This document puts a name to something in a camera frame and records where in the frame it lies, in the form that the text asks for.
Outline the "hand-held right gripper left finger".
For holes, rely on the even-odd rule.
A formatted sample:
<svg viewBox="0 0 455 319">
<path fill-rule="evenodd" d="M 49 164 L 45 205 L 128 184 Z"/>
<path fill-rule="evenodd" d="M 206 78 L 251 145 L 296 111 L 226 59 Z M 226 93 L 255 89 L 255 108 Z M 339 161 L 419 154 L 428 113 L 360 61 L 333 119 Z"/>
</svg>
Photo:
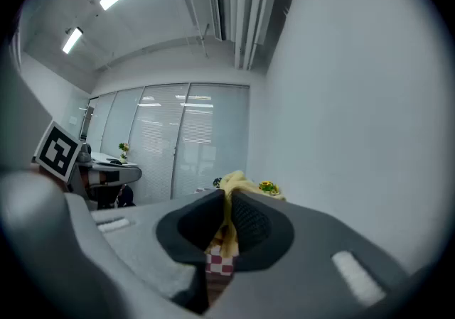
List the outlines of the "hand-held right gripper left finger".
<svg viewBox="0 0 455 319">
<path fill-rule="evenodd" d="M 87 315 L 201 315 L 205 248 L 223 220 L 223 192 L 89 211 L 63 201 L 63 271 Z"/>
</svg>

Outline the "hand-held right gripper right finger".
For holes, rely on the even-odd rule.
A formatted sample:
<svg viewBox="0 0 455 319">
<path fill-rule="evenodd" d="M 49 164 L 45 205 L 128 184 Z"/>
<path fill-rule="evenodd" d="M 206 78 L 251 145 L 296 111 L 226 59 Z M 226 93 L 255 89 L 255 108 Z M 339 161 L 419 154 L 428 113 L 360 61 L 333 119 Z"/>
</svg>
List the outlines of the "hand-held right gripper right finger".
<svg viewBox="0 0 455 319">
<path fill-rule="evenodd" d="M 233 193 L 240 255 L 210 319 L 352 319 L 364 311 L 332 257 L 350 252 L 386 292 L 408 277 L 384 250 L 326 213 Z"/>
</svg>

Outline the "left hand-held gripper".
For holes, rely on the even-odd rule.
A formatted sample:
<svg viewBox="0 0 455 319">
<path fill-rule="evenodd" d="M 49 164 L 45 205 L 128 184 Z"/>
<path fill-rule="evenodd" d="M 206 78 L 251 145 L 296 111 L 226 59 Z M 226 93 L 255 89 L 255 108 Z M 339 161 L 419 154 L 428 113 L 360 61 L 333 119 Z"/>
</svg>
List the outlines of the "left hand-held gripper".
<svg viewBox="0 0 455 319">
<path fill-rule="evenodd" d="M 85 189 L 77 166 L 81 147 L 81 141 L 53 120 L 38 144 L 32 166 L 56 183 L 63 192 L 84 196 Z"/>
</svg>

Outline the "yellow cloth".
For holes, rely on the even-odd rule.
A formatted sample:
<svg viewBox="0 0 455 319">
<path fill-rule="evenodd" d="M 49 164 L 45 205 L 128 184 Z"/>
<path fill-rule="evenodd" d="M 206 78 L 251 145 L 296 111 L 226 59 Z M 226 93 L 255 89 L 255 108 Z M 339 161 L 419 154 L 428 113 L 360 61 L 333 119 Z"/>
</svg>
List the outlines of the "yellow cloth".
<svg viewBox="0 0 455 319">
<path fill-rule="evenodd" d="M 259 188 L 260 183 L 254 183 L 251 180 L 245 177 L 245 174 L 242 171 L 234 171 L 225 175 L 223 178 L 214 180 L 213 184 L 217 189 L 224 191 L 224 200 L 223 200 L 223 223 L 215 234 L 214 238 L 221 239 L 223 241 L 222 245 L 222 255 L 230 256 L 230 246 L 234 241 L 238 242 L 237 231 L 234 227 L 234 224 L 231 219 L 232 213 L 232 194 L 237 191 L 247 191 L 249 193 L 258 193 L 261 195 L 266 195 L 268 197 L 285 201 L 286 198 L 280 192 L 277 196 L 271 196 L 264 194 Z"/>
</svg>

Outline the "gray desk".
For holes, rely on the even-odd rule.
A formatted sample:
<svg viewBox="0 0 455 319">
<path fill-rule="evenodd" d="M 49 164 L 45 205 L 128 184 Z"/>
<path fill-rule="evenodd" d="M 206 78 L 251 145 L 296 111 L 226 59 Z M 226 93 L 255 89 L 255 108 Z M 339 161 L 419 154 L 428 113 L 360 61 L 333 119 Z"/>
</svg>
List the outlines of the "gray desk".
<svg viewBox="0 0 455 319">
<path fill-rule="evenodd" d="M 138 181 L 142 176 L 137 164 L 104 153 L 80 153 L 76 164 L 86 188 L 126 185 Z"/>
</svg>

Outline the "sunflower ornament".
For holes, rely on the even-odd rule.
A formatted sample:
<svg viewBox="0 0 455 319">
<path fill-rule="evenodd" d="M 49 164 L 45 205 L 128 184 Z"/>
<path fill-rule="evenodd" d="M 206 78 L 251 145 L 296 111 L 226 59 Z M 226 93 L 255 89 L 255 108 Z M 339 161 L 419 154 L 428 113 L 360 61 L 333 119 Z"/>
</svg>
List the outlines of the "sunflower ornament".
<svg viewBox="0 0 455 319">
<path fill-rule="evenodd" d="M 277 196 L 280 194 L 279 187 L 278 185 L 274 184 L 271 181 L 262 181 L 259 185 L 258 188 L 267 195 L 271 196 Z"/>
</svg>

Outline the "red white checkered tablecloth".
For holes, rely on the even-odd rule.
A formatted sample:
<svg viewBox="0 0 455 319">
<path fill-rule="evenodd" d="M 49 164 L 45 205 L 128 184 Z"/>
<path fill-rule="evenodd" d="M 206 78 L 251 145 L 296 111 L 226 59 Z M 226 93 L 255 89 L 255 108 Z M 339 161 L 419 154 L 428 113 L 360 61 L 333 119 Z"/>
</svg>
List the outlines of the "red white checkered tablecloth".
<svg viewBox="0 0 455 319">
<path fill-rule="evenodd" d="M 221 276 L 232 276 L 235 260 L 239 254 L 238 242 L 234 241 L 230 246 L 230 256 L 222 255 L 223 241 L 214 238 L 205 251 L 205 272 Z"/>
</svg>

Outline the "glass partition with blinds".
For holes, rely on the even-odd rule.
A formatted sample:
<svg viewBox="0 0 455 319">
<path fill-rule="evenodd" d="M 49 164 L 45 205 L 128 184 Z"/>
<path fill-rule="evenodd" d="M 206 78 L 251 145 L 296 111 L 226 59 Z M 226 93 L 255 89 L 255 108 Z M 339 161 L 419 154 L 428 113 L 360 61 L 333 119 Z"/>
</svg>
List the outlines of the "glass partition with blinds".
<svg viewBox="0 0 455 319">
<path fill-rule="evenodd" d="M 177 83 L 119 90 L 91 99 L 81 137 L 112 158 L 129 144 L 127 162 L 142 171 L 134 202 L 163 202 L 211 188 L 247 167 L 250 89 Z"/>
</svg>

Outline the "ceiling air conditioner unit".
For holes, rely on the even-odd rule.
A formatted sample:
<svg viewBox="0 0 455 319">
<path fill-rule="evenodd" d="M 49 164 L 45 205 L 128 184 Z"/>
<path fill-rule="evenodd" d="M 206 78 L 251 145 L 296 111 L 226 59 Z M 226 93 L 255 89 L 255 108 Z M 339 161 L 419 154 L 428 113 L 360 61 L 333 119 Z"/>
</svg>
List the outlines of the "ceiling air conditioner unit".
<svg viewBox="0 0 455 319">
<path fill-rule="evenodd" d="M 231 40 L 230 0 L 209 0 L 209 2 L 215 39 Z"/>
</svg>

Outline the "white ceiling ducts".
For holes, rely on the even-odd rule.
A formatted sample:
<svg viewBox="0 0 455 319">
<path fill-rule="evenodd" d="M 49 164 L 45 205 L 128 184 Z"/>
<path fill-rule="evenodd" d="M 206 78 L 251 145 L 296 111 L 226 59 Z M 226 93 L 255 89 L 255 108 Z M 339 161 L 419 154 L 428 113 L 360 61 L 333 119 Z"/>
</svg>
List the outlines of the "white ceiling ducts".
<svg viewBox="0 0 455 319">
<path fill-rule="evenodd" d="M 250 70 L 258 47 L 265 42 L 274 0 L 230 0 L 230 40 L 235 45 L 234 65 Z"/>
</svg>

